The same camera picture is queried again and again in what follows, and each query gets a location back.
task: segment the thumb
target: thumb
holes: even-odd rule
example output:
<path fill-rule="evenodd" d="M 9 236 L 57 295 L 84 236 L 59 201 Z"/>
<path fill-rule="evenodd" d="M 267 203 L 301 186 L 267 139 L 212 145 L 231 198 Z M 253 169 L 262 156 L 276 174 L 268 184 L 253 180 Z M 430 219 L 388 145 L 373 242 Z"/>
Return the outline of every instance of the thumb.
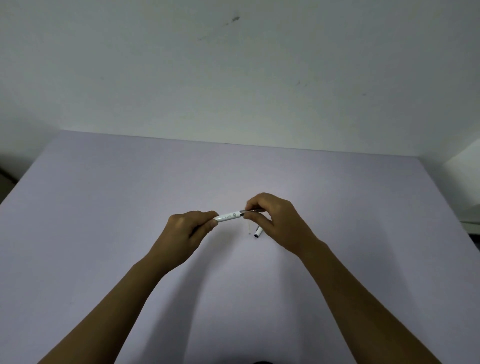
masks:
<path fill-rule="evenodd" d="M 256 223 L 267 233 L 268 236 L 272 236 L 274 234 L 275 228 L 272 222 L 267 219 L 265 215 L 262 215 L 259 212 L 246 212 L 245 215 L 243 215 L 243 218 Z"/>
<path fill-rule="evenodd" d="M 192 242 L 195 249 L 198 248 L 198 246 L 200 245 L 204 237 L 207 236 L 207 234 L 211 232 L 214 229 L 214 227 L 217 225 L 218 225 L 217 220 L 210 220 L 197 229 L 195 234 L 193 234 L 192 237 L 190 238 L 190 241 Z"/>

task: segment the human hand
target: human hand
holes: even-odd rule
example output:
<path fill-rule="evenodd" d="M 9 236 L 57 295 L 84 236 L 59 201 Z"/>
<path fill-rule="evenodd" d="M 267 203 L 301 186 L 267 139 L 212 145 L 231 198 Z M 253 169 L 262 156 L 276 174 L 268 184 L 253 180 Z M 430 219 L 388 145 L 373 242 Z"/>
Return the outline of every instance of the human hand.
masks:
<path fill-rule="evenodd" d="M 254 208 L 263 208 L 272 220 L 258 212 L 247 212 L 243 218 L 257 223 L 268 236 L 293 254 L 299 256 L 305 244 L 318 240 L 290 201 L 262 193 L 250 199 L 245 210 Z"/>
<path fill-rule="evenodd" d="M 170 216 L 147 255 L 167 274 L 190 258 L 204 237 L 218 225 L 212 220 L 215 216 L 218 216 L 215 211 L 191 211 Z"/>

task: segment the person's right arm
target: person's right arm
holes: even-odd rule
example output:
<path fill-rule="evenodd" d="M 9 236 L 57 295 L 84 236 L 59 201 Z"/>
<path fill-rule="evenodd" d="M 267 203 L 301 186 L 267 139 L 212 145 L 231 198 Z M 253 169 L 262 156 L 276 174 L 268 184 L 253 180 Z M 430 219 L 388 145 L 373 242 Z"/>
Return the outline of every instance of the person's right arm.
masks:
<path fill-rule="evenodd" d="M 291 202 L 259 194 L 248 201 L 245 210 L 258 207 L 272 220 L 256 212 L 244 217 L 300 258 L 322 291 L 357 363 L 440 363 L 315 236 Z"/>

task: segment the forearm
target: forearm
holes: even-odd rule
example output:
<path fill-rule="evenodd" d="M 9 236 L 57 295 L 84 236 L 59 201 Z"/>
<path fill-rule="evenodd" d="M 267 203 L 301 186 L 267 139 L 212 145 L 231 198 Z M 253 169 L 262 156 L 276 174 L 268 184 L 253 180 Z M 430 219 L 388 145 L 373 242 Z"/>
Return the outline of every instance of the forearm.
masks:
<path fill-rule="evenodd" d="M 439 363 L 345 268 L 328 246 L 305 243 L 300 259 L 315 279 L 348 347 L 362 363 Z"/>
<path fill-rule="evenodd" d="M 148 296 L 164 273 L 157 264 L 149 262 L 149 257 L 135 264 L 40 363 L 114 363 Z"/>

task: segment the pen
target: pen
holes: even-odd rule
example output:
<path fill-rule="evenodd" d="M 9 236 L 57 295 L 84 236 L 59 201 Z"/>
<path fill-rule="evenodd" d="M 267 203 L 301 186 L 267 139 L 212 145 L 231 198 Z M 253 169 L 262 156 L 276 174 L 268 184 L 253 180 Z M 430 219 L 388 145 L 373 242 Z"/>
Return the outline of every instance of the pen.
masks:
<path fill-rule="evenodd" d="M 234 218 L 241 218 L 247 212 L 265 212 L 265 210 L 259 208 L 256 210 L 249 210 L 249 211 L 246 211 L 246 210 L 235 211 L 235 212 L 230 212 L 229 214 L 217 216 L 213 220 L 217 220 L 218 222 L 233 220 Z"/>

